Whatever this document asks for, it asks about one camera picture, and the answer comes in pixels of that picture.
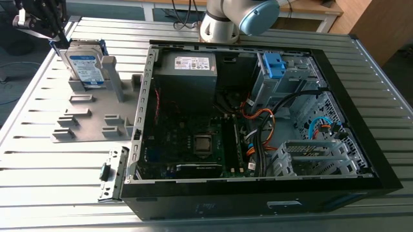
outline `black cable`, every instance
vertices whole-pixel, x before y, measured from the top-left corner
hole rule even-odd
[[[255,144],[255,142],[256,142],[256,133],[255,133],[254,138],[252,138],[252,144]],[[255,150],[254,156],[255,156],[254,177],[261,177],[262,176],[262,162],[261,162],[261,156],[258,155],[256,150]]]
[[[274,108],[273,108],[273,115],[275,115],[277,111],[290,102],[290,100],[295,99],[297,97],[299,97],[301,95],[319,95],[322,94],[325,91],[327,91],[326,89],[318,89],[318,90],[303,90],[301,92],[297,93],[291,93],[287,96],[285,96],[275,104]],[[255,133],[255,142],[254,144],[254,148],[255,148],[255,153],[258,153],[258,156],[263,156],[263,145],[262,145],[262,140],[261,140],[261,132],[263,129],[263,126],[267,122],[267,120],[270,119],[270,114],[265,117],[262,123],[259,124],[259,126],[256,127],[256,133]],[[270,168],[270,166],[273,165],[273,163],[275,162],[275,158],[271,159],[269,165],[266,166],[265,170],[263,170],[263,176],[266,176],[266,172],[267,169]]]
[[[198,13],[198,7],[196,7],[195,0],[192,0],[192,2],[194,2],[194,7],[195,7],[195,12],[196,12],[198,21],[200,21],[200,17],[199,17],[199,13]]]
[[[290,2],[290,0],[287,0],[287,2],[289,2],[289,7],[290,7],[290,9],[289,9],[289,15],[287,15],[286,20],[285,20],[285,22],[283,22],[283,28],[285,28],[286,25],[287,25],[289,19],[293,17],[293,6],[291,6],[291,2]]]
[[[172,7],[174,7],[174,11],[175,11],[175,16],[176,16],[176,19],[178,21],[174,22],[174,28],[175,30],[182,30],[182,28],[188,28],[188,29],[192,29],[194,27],[188,27],[187,26],[187,21],[188,21],[188,17],[191,15],[191,0],[188,0],[188,8],[187,8],[187,17],[186,17],[186,21],[183,22],[179,15],[178,15],[178,11],[176,11],[176,8],[175,8],[175,1],[172,0]],[[182,23],[182,27],[180,28],[176,28],[176,24],[178,23]]]

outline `sticker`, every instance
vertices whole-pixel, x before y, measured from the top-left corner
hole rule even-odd
[[[254,105],[254,101],[252,101],[250,98],[246,99],[246,103],[247,103],[250,106]]]
[[[248,168],[248,170],[255,170],[255,164],[254,163],[247,163],[247,168]]]
[[[69,56],[69,58],[80,81],[88,85],[101,85],[104,80],[100,69],[95,66],[96,58],[93,56]]]
[[[176,57],[175,69],[208,70],[208,58],[206,57]]]

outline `metal table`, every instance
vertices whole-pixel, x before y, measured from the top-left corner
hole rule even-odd
[[[171,23],[162,22],[83,18],[68,23],[67,32],[71,38],[105,40],[120,78],[143,72],[150,39],[198,41],[195,30],[175,31]],[[270,30],[258,37],[242,36],[242,42],[325,51],[405,188],[326,214],[142,222],[123,203],[96,203],[107,152],[130,142],[51,142],[56,117],[71,105],[69,73],[51,51],[0,131],[0,228],[158,231],[167,227],[184,231],[203,230],[199,224],[218,224],[204,230],[349,231],[369,227],[383,231],[394,226],[408,230],[413,220],[413,111],[359,41],[346,35]]]

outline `floor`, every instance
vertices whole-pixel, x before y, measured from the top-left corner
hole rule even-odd
[[[124,6],[105,6],[105,5],[89,5],[79,3],[68,3],[68,15],[81,15],[85,17],[97,18],[117,18],[130,20],[144,20],[142,8],[124,7]],[[166,13],[160,9],[154,10],[155,21],[174,22],[174,17],[166,16]],[[190,22],[196,20],[196,15],[192,14]],[[7,41],[13,41],[20,38],[20,34],[8,34],[8,37],[0,36],[0,42],[4,44]],[[5,50],[0,48],[0,66],[9,62],[36,62],[41,63],[45,55],[49,51],[48,41],[31,36],[31,40],[35,43],[35,50],[31,54],[24,56],[11,56]],[[8,77],[5,82],[0,82],[0,127],[4,124],[9,113],[17,103],[32,76],[36,73],[36,64],[16,64],[0,68],[0,72]],[[413,105],[413,92],[412,87],[406,85],[406,82],[413,76],[413,57],[405,58],[402,53],[395,53],[389,62],[383,66],[383,71],[391,79],[401,94],[406,98],[410,105]]]

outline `red wire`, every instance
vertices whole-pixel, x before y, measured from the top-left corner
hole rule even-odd
[[[158,116],[159,116],[159,105],[160,105],[160,97],[159,97],[159,92],[155,89],[156,93],[156,111],[155,111],[155,124],[158,124]]]

